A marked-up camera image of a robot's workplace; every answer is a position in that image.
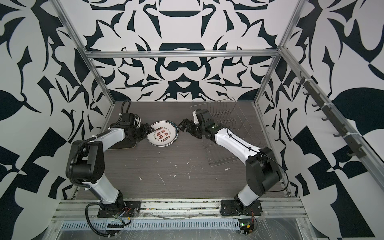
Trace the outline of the red lettered round plate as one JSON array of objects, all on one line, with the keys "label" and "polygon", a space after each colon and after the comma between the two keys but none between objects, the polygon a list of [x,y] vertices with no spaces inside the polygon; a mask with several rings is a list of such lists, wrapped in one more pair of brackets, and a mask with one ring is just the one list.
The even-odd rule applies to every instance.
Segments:
[{"label": "red lettered round plate", "polygon": [[147,135],[149,143],[156,147],[172,145],[178,138],[179,129],[170,121],[158,121],[151,125],[153,132]]}]

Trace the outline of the dark square plate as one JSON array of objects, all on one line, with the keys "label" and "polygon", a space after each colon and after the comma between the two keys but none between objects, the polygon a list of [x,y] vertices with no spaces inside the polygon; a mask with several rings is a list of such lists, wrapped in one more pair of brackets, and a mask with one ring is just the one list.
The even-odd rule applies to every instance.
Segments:
[{"label": "dark square plate", "polygon": [[125,133],[125,138],[122,141],[114,144],[111,147],[112,150],[129,149],[129,148],[134,148],[136,146],[138,141],[129,141],[128,139],[126,139],[126,129],[129,127],[136,128],[135,120],[130,120],[128,122],[120,121],[118,123],[110,125],[110,128],[121,128],[124,130],[124,133]]}]

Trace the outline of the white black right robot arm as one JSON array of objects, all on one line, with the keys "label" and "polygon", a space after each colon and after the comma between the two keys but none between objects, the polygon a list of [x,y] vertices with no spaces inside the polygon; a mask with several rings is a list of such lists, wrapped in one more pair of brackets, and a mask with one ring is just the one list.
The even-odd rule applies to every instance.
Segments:
[{"label": "white black right robot arm", "polygon": [[246,142],[233,133],[227,126],[214,120],[207,109],[197,109],[194,119],[183,119],[179,130],[188,132],[201,139],[206,138],[228,150],[237,157],[246,168],[246,185],[235,196],[238,208],[251,206],[283,178],[281,166],[275,160],[269,148],[259,148]]}]

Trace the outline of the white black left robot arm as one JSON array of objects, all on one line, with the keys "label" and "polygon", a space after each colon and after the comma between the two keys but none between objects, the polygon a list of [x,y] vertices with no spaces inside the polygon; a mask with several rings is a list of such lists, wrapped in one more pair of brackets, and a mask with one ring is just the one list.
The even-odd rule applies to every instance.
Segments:
[{"label": "white black left robot arm", "polygon": [[102,210],[122,211],[126,207],[123,194],[105,175],[104,152],[123,141],[128,141],[134,147],[154,131],[151,125],[143,124],[138,115],[120,114],[118,121],[105,132],[72,143],[67,178],[72,185],[90,190]]}]

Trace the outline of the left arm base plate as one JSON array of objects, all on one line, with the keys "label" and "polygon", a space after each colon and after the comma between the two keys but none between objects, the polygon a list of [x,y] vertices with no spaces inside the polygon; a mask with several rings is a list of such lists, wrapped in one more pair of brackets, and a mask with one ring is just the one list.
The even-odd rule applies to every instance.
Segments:
[{"label": "left arm base plate", "polygon": [[122,218],[135,217],[140,213],[141,201],[124,201],[119,204],[101,204],[98,218],[113,218],[119,214]]}]

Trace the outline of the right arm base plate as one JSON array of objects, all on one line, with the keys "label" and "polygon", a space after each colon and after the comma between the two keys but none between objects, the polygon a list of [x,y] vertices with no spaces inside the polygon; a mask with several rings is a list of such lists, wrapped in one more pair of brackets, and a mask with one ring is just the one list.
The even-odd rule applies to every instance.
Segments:
[{"label": "right arm base plate", "polygon": [[261,216],[263,212],[261,202],[255,200],[249,206],[244,206],[239,200],[221,200],[220,214],[229,216]]}]

